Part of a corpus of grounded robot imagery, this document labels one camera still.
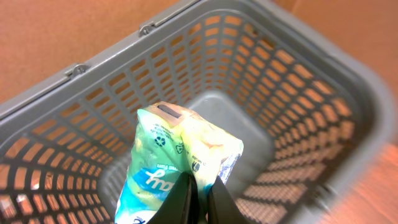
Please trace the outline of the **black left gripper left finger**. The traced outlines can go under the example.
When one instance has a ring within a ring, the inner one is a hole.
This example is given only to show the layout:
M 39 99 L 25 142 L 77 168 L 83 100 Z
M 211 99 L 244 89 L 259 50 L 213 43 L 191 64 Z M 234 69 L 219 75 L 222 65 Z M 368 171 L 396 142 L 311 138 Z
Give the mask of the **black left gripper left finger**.
M 198 217 L 197 183 L 191 174 L 184 172 L 148 224 L 197 224 Z

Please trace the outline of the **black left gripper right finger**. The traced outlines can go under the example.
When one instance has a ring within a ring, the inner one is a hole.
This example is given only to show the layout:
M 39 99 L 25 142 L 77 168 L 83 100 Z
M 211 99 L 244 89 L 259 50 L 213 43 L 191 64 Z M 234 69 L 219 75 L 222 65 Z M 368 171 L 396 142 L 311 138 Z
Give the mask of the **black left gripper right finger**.
M 208 195 L 208 224 L 248 224 L 224 184 L 214 184 Z

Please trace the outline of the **grey plastic shopping basket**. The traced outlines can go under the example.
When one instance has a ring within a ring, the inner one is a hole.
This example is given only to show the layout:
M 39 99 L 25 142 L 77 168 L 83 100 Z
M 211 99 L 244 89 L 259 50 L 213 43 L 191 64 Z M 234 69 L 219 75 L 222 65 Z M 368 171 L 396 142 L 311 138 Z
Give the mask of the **grey plastic shopping basket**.
M 251 223 L 315 223 L 391 136 L 370 69 L 270 1 L 180 1 L 1 105 L 1 222 L 112 223 L 137 111 L 181 105 L 241 139 Z

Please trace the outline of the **light green tissue pack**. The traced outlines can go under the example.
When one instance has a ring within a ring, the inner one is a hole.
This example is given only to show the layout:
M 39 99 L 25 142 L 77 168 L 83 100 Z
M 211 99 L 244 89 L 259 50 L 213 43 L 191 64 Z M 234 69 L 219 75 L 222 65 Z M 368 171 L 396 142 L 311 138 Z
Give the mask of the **light green tissue pack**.
M 243 153 L 242 140 L 167 102 L 137 111 L 132 161 L 118 200 L 114 221 L 149 221 L 166 200 L 180 174 L 197 183 L 199 213 L 207 213 L 207 196 L 217 178 L 226 183 Z

